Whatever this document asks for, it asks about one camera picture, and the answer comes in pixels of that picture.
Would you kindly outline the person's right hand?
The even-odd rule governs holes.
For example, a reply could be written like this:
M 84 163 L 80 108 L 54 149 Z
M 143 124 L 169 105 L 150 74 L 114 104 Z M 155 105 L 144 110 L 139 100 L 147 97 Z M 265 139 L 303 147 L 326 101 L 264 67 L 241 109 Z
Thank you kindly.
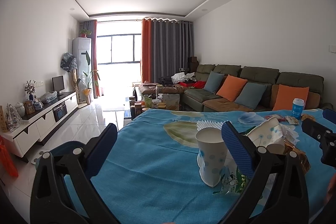
M 328 203 L 335 193 L 336 188 L 336 174 L 331 178 L 329 185 L 327 187 L 327 194 L 325 198 L 325 203 Z

